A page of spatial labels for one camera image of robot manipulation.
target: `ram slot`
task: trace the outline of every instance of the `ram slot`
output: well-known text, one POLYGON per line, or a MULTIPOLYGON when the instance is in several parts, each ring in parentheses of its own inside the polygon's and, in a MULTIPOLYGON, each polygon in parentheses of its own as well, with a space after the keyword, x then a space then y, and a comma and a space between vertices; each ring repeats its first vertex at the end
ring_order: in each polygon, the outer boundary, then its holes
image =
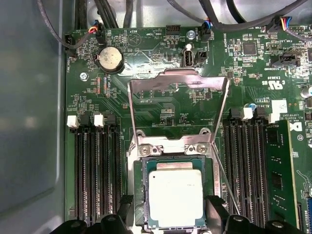
POLYGON ((83 157, 84 157, 84 174, 85 174, 85 199, 84 211, 86 214, 85 221, 90 225, 90 215, 92 213, 92 181, 91 181, 91 134, 84 133, 83 137, 83 157))
POLYGON ((120 198, 121 198, 121 156, 120 156, 120 142, 119 142, 119 134, 117 132, 116 126, 110 127, 110 135, 111 135, 111 169, 113 170, 111 176, 111 188, 112 188, 112 210, 113 213, 117 213, 120 206, 120 198))
POLYGON ((254 176, 257 183, 255 184, 255 199, 256 199, 256 209, 258 210, 257 213, 257 222, 256 224, 259 227, 264 227, 264 210, 263 210, 263 177, 262 177, 262 170, 261 167, 261 152, 260 152, 260 136, 259 136, 259 127, 252 126, 253 130, 253 155, 254 155, 254 176))
POLYGON ((303 213, 302 213, 302 205, 300 202, 297 203, 297 210, 299 215, 299 229, 303 232, 304 226, 303 226, 303 213))
POLYGON ((247 127, 245 125, 241 126, 240 131, 240 142, 241 142, 241 151, 240 151, 240 161, 241 161, 241 194, 243 196, 244 210, 241 214, 248 217, 251 221, 253 220, 253 213, 251 210, 251 184, 249 181, 250 178, 250 162, 249 162, 249 142, 247 127))
MULTIPOLYGON (((232 157, 232 146, 231 146, 231 127, 230 126, 226 126, 225 127, 225 132, 224 132, 224 153, 225 153, 225 171, 226 171, 226 176, 227 179, 230 183, 230 187, 231 189, 233 189, 233 175, 232 175, 232 164, 231 164, 231 157, 232 157)), ((231 201, 231 197, 230 194, 227 193, 227 201, 228 201, 228 211, 230 214, 234 213, 234 207, 233 207, 233 203, 231 201)))
POLYGON ((242 142, 242 126, 236 126, 235 131, 235 139, 236 139, 236 167, 237 167, 237 200, 239 204, 239 211, 241 215, 246 216, 246 203, 245 203, 245 183, 244 183, 244 165, 243 165, 243 158, 242 152, 245 146, 245 143, 242 142))
POLYGON ((257 127, 258 142, 259 142, 259 167, 261 170, 261 195, 262 195, 262 215, 263 215, 263 227, 265 223, 269 220, 269 194, 268 194, 268 184, 267 184, 267 172, 266 172, 266 150, 265 150, 265 130, 264 125, 261 122, 257 127))
POLYGON ((75 217, 84 220, 84 169, 83 169, 83 137, 75 134, 75 217))
POLYGON ((97 133, 97 154, 98 154, 98 194, 99 214, 110 213, 110 184, 109 184, 109 153, 108 153, 108 128, 105 126, 103 132, 97 133))
POLYGON ((252 203, 252 212, 253 212, 253 223, 258 225, 258 216, 259 216, 259 204, 258 204, 258 194, 257 194, 257 181, 256 178, 256 168, 255 168, 255 161, 257 160, 256 156, 254 155, 254 132, 253 126, 247 126, 247 133, 248 133, 248 142, 249 142, 249 158, 250 158, 250 171, 251 171, 251 203, 252 203))
POLYGON ((91 133, 91 154, 90 154, 90 204, 89 204, 89 217, 90 223, 94 224, 97 219, 97 139, 96 133, 91 133))

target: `motherboard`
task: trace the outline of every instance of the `motherboard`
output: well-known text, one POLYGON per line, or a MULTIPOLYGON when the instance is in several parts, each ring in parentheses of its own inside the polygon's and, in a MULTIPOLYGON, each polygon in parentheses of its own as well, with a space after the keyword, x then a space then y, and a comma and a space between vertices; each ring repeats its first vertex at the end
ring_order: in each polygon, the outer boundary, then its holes
POLYGON ((91 225, 133 195, 145 232, 208 230, 217 195, 257 226, 311 233, 311 42, 168 25, 94 33, 67 54, 67 219, 91 225))

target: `yellow wire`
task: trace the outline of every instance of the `yellow wire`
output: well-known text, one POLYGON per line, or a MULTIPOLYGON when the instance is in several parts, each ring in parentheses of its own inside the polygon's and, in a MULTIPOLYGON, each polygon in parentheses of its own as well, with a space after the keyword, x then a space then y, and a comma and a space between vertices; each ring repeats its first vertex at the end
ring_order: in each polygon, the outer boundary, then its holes
POLYGON ((92 26, 91 28, 89 28, 88 32, 90 32, 91 30, 95 29, 96 31, 98 30, 98 27, 96 26, 92 26))
POLYGON ((281 18, 281 22, 282 22, 282 27, 283 27, 283 30, 286 31, 286 27, 285 27, 285 24, 284 24, 284 19, 281 18))

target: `capacitor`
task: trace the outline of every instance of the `capacitor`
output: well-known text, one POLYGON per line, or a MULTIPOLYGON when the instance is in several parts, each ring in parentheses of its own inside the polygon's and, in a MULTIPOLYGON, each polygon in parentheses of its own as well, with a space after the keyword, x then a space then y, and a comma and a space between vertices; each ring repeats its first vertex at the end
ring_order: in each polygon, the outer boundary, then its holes
POLYGON ((95 54, 94 59, 96 65, 98 65, 104 72, 108 74, 121 73, 124 69, 123 54, 118 48, 114 46, 101 48, 95 54))
POLYGON ((257 108, 257 105, 254 103, 247 103, 244 105, 245 108, 250 107, 252 109, 252 111, 255 111, 255 109, 257 108))
POLYGON ((301 96, 303 98, 310 98, 312 97, 312 86, 307 86, 301 90, 301 96))
POLYGON ((185 50, 191 50, 191 49, 192 49, 192 44, 185 45, 185 50))

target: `wire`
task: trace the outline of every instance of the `wire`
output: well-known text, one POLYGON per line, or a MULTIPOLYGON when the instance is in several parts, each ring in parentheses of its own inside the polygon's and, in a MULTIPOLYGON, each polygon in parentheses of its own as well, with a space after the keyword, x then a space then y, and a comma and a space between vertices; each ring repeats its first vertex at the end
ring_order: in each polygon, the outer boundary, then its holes
POLYGON ((284 31, 286 31, 285 21, 283 18, 281 18, 282 28, 284 31))
POLYGON ((193 14, 191 14, 190 12, 188 12, 187 10, 185 10, 182 6, 180 6, 176 0, 167 0, 167 2, 177 11, 181 12, 182 14, 184 14, 185 16, 187 16, 188 18, 195 20, 196 22, 199 23, 203 23, 203 19, 198 18, 196 16, 194 16, 193 14))
POLYGON ((76 50, 77 48, 81 47, 85 42, 86 40, 91 36, 90 33, 86 33, 81 39, 80 41, 77 42, 76 45, 71 45, 71 44, 68 44, 66 42, 63 41, 62 38, 60 38, 58 36, 58 34, 56 33, 56 31, 54 30, 53 26, 51 25, 51 22, 47 16, 47 13, 45 12, 44 10, 44 6, 42 4, 42 0, 37 0, 37 4, 38 4, 38 7, 39 7, 39 10, 40 10, 40 13, 41 13, 41 16, 43 18, 43 21, 45 23, 45 25, 47 26, 47 28, 49 29, 50 33, 52 34, 52 36, 59 42, 61 43, 63 46, 71 49, 71 50, 76 50))
POLYGON ((123 20, 123 27, 130 28, 133 13, 133 0, 126 0, 126 14, 123 20))
POLYGON ((299 39, 299 40, 302 40, 302 41, 312 41, 312 38, 306 38, 306 37, 304 37, 304 36, 300 36, 300 35, 298 35, 297 33, 291 31, 289 28, 286 29, 285 32, 288 33, 289 35, 292 35, 293 37, 295 37, 295 38, 297 38, 297 39, 299 39))
POLYGON ((286 29, 289 27, 289 23, 290 23, 291 20, 292 20, 292 17, 289 17, 288 20, 287 20, 287 23, 286 23, 286 29))
POLYGON ((92 26, 91 28, 89 28, 88 32, 89 32, 89 33, 94 33, 94 32, 96 32, 97 30, 98 30, 98 27, 92 26))
POLYGON ((207 24, 208 28, 211 29, 211 24, 208 20, 205 20, 205 23, 207 24))
POLYGON ((234 0, 226 0, 226 4, 228 6, 228 9, 233 16, 234 20, 236 20, 237 23, 245 23, 246 20, 241 16, 238 9, 235 6, 234 0))
POLYGON ((117 24, 117 21, 115 19, 115 16, 114 16, 114 13, 112 11, 112 8, 110 6, 110 4, 108 3, 107 0, 102 0, 102 4, 103 4, 103 7, 106 11, 106 14, 111 22, 111 25, 113 28, 118 28, 118 24, 117 24))
POLYGON ((101 3, 101 1, 100 0, 94 0, 94 3, 97 6, 97 10, 98 10, 99 15, 101 16, 101 19, 103 21, 104 27, 105 28, 112 28, 112 26, 110 25, 110 20, 108 18, 108 15, 107 15, 107 13, 106 13, 106 11, 104 9, 104 6, 101 3))
POLYGON ((204 9, 206 15, 209 17, 209 20, 213 24, 214 28, 216 28, 217 30, 220 30, 221 32, 234 32, 234 31, 248 29, 251 27, 264 26, 270 23, 274 17, 286 15, 287 13, 301 6, 303 3, 307 1, 308 0, 296 0, 295 2, 291 3, 290 5, 284 7, 283 9, 273 14, 270 14, 268 16, 265 16, 265 17, 262 17, 260 19, 256 19, 250 22, 239 23, 239 24, 223 24, 223 23, 220 23, 218 18, 216 17, 215 11, 211 5, 210 0, 199 0, 202 8, 204 9))

